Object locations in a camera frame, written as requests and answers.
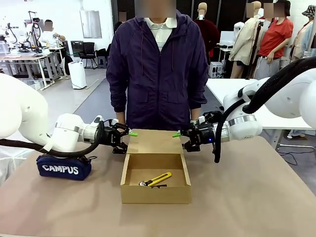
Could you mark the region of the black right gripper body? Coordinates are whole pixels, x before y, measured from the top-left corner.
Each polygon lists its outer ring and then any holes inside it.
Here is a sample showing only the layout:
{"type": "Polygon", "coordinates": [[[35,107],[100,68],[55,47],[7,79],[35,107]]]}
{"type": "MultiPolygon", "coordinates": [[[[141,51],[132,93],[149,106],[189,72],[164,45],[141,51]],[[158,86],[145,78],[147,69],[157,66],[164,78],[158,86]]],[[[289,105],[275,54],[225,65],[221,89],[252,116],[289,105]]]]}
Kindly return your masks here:
{"type": "Polygon", "coordinates": [[[212,123],[204,123],[196,126],[196,145],[206,145],[215,143],[215,133],[214,126],[212,123]]]}

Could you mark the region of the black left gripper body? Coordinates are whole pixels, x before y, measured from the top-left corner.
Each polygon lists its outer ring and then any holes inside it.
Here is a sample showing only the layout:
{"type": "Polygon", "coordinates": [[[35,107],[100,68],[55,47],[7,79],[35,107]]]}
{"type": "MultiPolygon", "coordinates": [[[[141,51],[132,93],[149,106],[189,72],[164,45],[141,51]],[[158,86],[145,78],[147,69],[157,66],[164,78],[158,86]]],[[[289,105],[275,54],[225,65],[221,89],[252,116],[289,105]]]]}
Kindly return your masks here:
{"type": "Polygon", "coordinates": [[[118,129],[119,129],[119,126],[117,124],[104,127],[103,145],[118,147],[121,144],[121,136],[118,129]]]}

